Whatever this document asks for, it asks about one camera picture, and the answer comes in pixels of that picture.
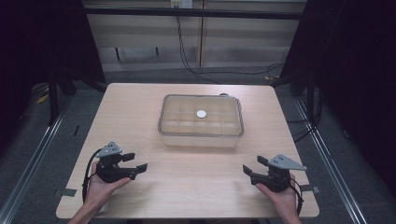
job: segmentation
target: power cable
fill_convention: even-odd
[[[206,74],[224,74],[224,73],[228,73],[228,74],[237,74],[237,75],[246,75],[246,76],[256,76],[256,75],[260,75],[260,74],[265,74],[268,73],[268,75],[270,76],[269,72],[276,69],[277,67],[283,65],[284,63],[273,63],[267,66],[265,71],[260,71],[260,72],[256,72],[256,73],[243,73],[243,72],[230,72],[230,71],[223,71],[223,72],[197,72],[197,71],[193,71],[189,65],[189,62],[187,60],[187,56],[186,56],[186,52],[184,50],[184,43],[183,43],[183,38],[182,38],[182,34],[181,34],[181,25],[180,25],[180,18],[177,17],[177,32],[178,32],[178,40],[179,40],[179,51],[180,51],[180,58],[181,61],[184,65],[184,67],[190,71],[191,73],[193,73],[196,77],[216,83],[216,84],[221,84],[215,80],[209,79],[209,78],[205,78],[205,77],[200,77],[198,75],[206,75]]]
[[[319,98],[318,98],[318,106],[317,106],[317,114],[312,118],[312,120],[306,120],[306,122],[311,122],[311,127],[306,131],[306,133],[304,133],[303,136],[300,136],[297,139],[294,139],[294,143],[299,142],[300,140],[302,140],[303,138],[305,138],[309,133],[312,133],[317,127],[318,124],[320,122],[320,118],[321,118],[321,112],[322,112],[322,103],[323,102],[323,96],[321,94],[321,91],[319,91]]]

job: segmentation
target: gray floor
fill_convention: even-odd
[[[266,67],[259,66],[206,68],[197,71],[219,73],[198,76],[183,68],[119,71],[106,73],[106,80],[107,83],[215,84],[217,82],[235,85],[266,85],[273,80],[268,80],[267,73],[260,73],[265,69]],[[281,66],[274,69],[270,77],[274,78],[278,75],[280,69]],[[250,73],[250,75],[236,74],[235,72]],[[78,87],[77,94],[71,98],[70,106],[64,114],[62,124],[50,143],[48,152],[38,167],[12,223],[66,222],[66,220],[60,220],[55,215],[60,201],[60,197],[55,194],[55,191],[65,188],[103,97],[101,92],[92,90],[83,83],[78,82],[76,86]],[[294,98],[290,95],[290,86],[279,86],[276,88],[276,94],[286,120],[301,119]],[[49,101],[38,105],[35,100],[39,96],[40,94],[32,95],[31,103],[20,121],[19,131],[15,134],[14,141],[7,146],[7,154],[0,160],[0,169],[3,171],[0,173],[2,183],[0,204],[2,206],[17,184],[26,164],[47,129],[50,113]],[[60,101],[61,104],[67,102],[67,97],[60,95]],[[303,123],[290,123],[290,133],[293,135],[304,129]],[[324,102],[318,129],[329,148],[329,153],[331,153],[343,178],[359,203],[367,223],[394,223],[396,220],[395,199],[389,194],[389,190],[378,175],[362,158],[353,140],[344,137],[342,124],[338,122],[330,108],[326,106],[326,102]],[[308,135],[296,143],[296,146],[303,164],[308,167],[307,175],[311,185],[320,188],[320,193],[316,194],[320,214],[314,218],[303,218],[303,223],[353,223],[310,136]],[[261,223],[268,223],[267,221],[279,223],[276,218],[261,219]],[[125,220],[94,220],[93,223],[125,223]]]

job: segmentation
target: clear plastic container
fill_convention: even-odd
[[[166,95],[158,131],[168,146],[235,147],[244,134],[241,105],[229,95]]]

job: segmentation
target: aluminum rail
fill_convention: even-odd
[[[27,164],[25,170],[23,171],[23,174],[21,175],[21,178],[19,179],[17,185],[15,186],[14,190],[12,190],[2,209],[0,210],[1,224],[11,223],[12,219],[14,218],[23,200],[24,195],[26,194],[27,190],[30,187],[30,184],[33,181],[33,178],[35,177],[35,173],[40,163],[42,162],[44,156],[48,151],[48,148],[50,147],[50,143],[52,142],[53,137],[57,133],[59,126],[62,123],[64,113],[69,107],[70,102],[71,97],[68,97],[58,118],[53,122],[51,126],[47,128],[43,138],[41,139],[35,150],[35,153]]]
[[[213,18],[244,18],[292,20],[326,19],[326,14],[306,14],[303,12],[272,12],[247,10],[218,10],[198,8],[168,8],[168,7],[39,7],[39,11],[57,13],[79,13],[98,15],[135,15],[135,16],[179,16],[179,17],[213,17]]]
[[[303,101],[301,99],[295,98],[294,102],[295,104],[297,104],[297,107],[303,119],[308,120],[307,110]],[[353,196],[352,192],[347,186],[347,183],[345,182],[340,171],[338,170],[337,165],[332,159],[332,154],[330,153],[329,149],[324,143],[323,138],[321,137],[318,129],[316,127],[313,127],[309,121],[306,121],[305,125],[308,130],[312,130],[310,134],[311,138],[317,147],[318,153],[322,158],[330,174],[330,177],[332,178],[332,182],[334,183],[335,187],[338,190],[338,193],[346,207],[346,210],[348,211],[350,217],[352,218],[353,223],[366,224],[367,221],[363,215],[363,212],[361,211],[361,208],[359,207],[358,202],[356,201],[355,197]]]

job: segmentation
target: wooden table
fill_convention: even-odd
[[[167,147],[158,133],[158,120],[167,94],[219,95],[240,100],[245,134],[235,148]],[[115,141],[133,161],[148,170],[118,189],[97,217],[110,218],[254,218],[276,217],[271,202],[242,171],[266,174],[257,162],[281,153],[301,163],[273,88],[265,86],[196,84],[111,84],[98,109],[76,166],[67,184],[75,197],[63,196],[59,218],[72,217],[82,205],[81,184],[92,153]],[[301,185],[305,172],[293,171]],[[312,192],[304,193],[301,217],[318,215]]]

